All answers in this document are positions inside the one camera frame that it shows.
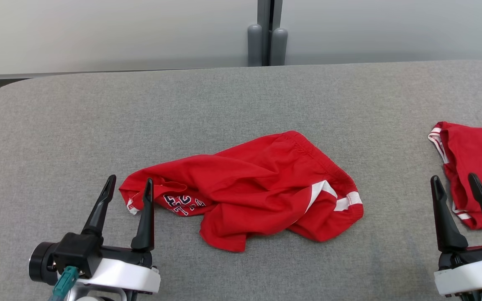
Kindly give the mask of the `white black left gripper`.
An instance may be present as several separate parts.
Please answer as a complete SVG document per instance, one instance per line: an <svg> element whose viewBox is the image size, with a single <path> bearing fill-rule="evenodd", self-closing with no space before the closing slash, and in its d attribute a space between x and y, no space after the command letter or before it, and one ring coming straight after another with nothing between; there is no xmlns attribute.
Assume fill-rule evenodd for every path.
<svg viewBox="0 0 482 301"><path fill-rule="evenodd" d="M82 229L82 235L102 236L107 208L115 190L116 176L110 175ZM158 293L159 270L152 263L154 249L153 181L148 179L142 197L143 208L131 248L101 246L103 259L91 279L79 279L64 301L136 301L138 294ZM55 267L53 253L58 243L42 242L32 252L28 274L32 281L54 286L61 276Z"/></svg>

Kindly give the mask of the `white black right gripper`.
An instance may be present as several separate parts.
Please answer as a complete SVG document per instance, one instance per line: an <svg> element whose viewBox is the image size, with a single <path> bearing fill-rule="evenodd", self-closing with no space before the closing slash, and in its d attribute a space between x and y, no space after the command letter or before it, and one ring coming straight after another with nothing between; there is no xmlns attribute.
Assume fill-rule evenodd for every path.
<svg viewBox="0 0 482 301"><path fill-rule="evenodd" d="M469 173L467 179L482 210L482 182L475 173ZM482 301L482 247L467 250L469 244L453 220L440 178L432 176L430 184L437 246L443 252L434 272L438 294L461 301Z"/></svg>

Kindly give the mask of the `grey fabric sofa cushion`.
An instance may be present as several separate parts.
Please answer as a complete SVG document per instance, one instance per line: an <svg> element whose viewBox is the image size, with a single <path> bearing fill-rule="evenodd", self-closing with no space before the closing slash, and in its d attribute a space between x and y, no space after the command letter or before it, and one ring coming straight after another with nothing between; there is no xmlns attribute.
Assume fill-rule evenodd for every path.
<svg viewBox="0 0 482 301"><path fill-rule="evenodd" d="M157 208L162 281L139 301L459 301L438 294L428 140L482 127L482 61L70 74L0 88L0 301L47 301L28 261L80 232L107 178L297 131L356 183L364 216L317 243L291 231L210 247Z"/></svg>

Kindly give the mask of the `red white numbered jersey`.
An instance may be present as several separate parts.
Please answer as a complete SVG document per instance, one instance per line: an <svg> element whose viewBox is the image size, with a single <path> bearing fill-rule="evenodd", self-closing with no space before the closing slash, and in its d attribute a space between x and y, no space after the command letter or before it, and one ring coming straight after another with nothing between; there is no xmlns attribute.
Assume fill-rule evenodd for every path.
<svg viewBox="0 0 482 301"><path fill-rule="evenodd" d="M453 213L469 229L482 230L482 211L467 179L474 173L482 183L482 128L442 121L427 137L443 160Z"/></svg>

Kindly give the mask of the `grey cylinder post foot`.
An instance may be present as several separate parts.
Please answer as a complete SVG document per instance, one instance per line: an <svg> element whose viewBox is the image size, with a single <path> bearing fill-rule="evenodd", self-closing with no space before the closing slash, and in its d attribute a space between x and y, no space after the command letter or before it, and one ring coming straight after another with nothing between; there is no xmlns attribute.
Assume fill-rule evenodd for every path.
<svg viewBox="0 0 482 301"><path fill-rule="evenodd" d="M276 28L271 35L269 65L285 65L288 32L285 28Z"/></svg>
<svg viewBox="0 0 482 301"><path fill-rule="evenodd" d="M247 66L262 66L262 27L255 23L247 28Z"/></svg>

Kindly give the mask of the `grey partition frame post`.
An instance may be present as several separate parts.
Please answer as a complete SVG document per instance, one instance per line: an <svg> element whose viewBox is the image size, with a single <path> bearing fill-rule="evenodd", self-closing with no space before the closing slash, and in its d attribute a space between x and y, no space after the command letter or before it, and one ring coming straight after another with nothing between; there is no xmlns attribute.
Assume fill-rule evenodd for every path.
<svg viewBox="0 0 482 301"><path fill-rule="evenodd" d="M272 32L281 27L283 0L257 0L257 24L262 27L262 66L269 65Z"/></svg>

